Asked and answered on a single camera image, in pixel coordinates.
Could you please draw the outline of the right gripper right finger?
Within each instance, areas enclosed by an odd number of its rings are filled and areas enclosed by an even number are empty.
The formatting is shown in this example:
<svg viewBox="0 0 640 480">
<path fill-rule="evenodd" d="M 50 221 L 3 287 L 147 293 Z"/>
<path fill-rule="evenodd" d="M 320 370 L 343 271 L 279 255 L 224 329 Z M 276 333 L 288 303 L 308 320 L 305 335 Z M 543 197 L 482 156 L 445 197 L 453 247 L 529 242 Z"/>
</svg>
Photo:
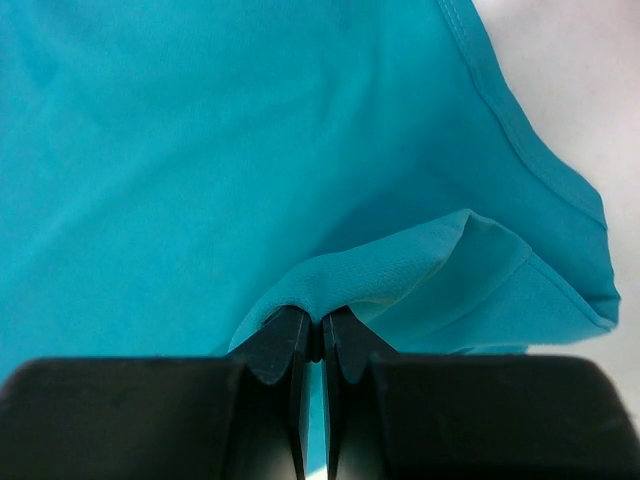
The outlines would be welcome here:
<svg viewBox="0 0 640 480">
<path fill-rule="evenodd" d="M 593 362 L 401 353 L 323 319 L 332 479 L 635 479 L 639 439 Z"/>
</svg>

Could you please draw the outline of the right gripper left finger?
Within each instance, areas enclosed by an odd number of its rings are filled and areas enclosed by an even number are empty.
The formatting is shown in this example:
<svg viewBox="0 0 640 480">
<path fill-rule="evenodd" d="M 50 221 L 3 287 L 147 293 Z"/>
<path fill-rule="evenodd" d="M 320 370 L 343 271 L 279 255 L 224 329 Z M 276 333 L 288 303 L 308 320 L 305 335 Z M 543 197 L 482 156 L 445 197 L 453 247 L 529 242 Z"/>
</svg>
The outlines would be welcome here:
<svg viewBox="0 0 640 480">
<path fill-rule="evenodd" d="M 40 358 L 1 389 L 5 479 L 301 479 L 309 316 L 221 357 Z"/>
</svg>

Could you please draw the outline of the teal polo shirt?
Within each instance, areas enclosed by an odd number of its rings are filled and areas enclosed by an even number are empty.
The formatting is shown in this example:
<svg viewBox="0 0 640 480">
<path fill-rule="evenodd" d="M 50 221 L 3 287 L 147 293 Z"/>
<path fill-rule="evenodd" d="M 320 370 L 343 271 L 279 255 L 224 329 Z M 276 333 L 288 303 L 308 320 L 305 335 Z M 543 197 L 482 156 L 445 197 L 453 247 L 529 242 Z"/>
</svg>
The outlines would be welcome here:
<svg viewBox="0 0 640 480">
<path fill-rule="evenodd" d="M 323 319 L 401 353 L 614 329 L 599 193 L 534 130 L 471 1 L 5 1 L 1 382 L 40 358 L 221 357 Z"/>
</svg>

